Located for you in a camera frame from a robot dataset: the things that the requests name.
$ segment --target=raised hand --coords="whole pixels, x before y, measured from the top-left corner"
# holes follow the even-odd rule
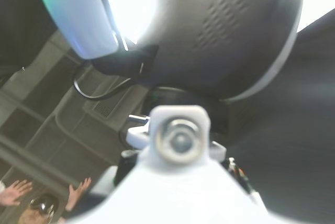
[[[77,204],[78,200],[90,186],[92,180],[91,178],[86,178],[84,182],[81,182],[77,189],[74,189],[72,185],[69,186],[69,199],[65,207],[67,211],[71,211]]]
[[[0,193],[1,206],[18,206],[20,201],[18,199],[32,190],[32,182],[16,181],[11,186]]]

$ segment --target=hair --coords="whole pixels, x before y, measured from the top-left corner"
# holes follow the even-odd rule
[[[59,207],[59,199],[56,196],[54,196],[52,194],[49,194],[49,193],[44,193],[44,194],[41,194],[40,196],[38,196],[37,198],[45,198],[45,199],[48,199],[49,201],[53,202],[54,212],[57,212],[58,207]]]

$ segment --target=sunglasses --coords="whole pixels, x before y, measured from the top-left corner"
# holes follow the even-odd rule
[[[54,214],[54,204],[44,198],[31,200],[29,207],[32,210],[39,211],[39,213],[44,217],[52,217]]]

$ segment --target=black cable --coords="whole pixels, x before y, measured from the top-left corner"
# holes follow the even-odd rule
[[[121,91],[124,91],[125,89],[128,89],[129,87],[133,86],[135,84],[135,81],[133,79],[126,79],[123,82],[121,82],[120,84],[118,84],[116,87],[114,87],[111,91],[100,95],[100,96],[89,96],[87,94],[85,94],[79,87],[78,81],[76,79],[76,77],[78,76],[78,74],[80,73],[80,71],[86,66],[87,61],[83,62],[80,66],[77,67],[77,69],[74,71],[73,76],[72,76],[72,80],[73,80],[73,86],[74,88],[77,90],[77,92],[84,98],[86,98],[87,100],[90,101],[101,101],[101,100],[105,100],[108,98],[113,97],[114,95],[118,94]]]

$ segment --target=cable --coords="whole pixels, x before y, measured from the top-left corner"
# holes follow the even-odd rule
[[[125,89],[128,89],[129,87],[133,86],[135,84],[135,81],[133,79],[126,79],[122,83],[118,84],[116,87],[114,87],[111,91],[100,95],[100,96],[89,96],[85,94],[79,87],[78,81],[76,77],[78,76],[79,72],[85,67],[87,64],[87,61],[83,62],[80,66],[77,67],[77,69],[74,71],[72,80],[73,80],[73,86],[77,90],[77,92],[84,98],[90,101],[101,101],[108,98],[113,97],[114,95],[118,94],[121,91],[124,91]]]

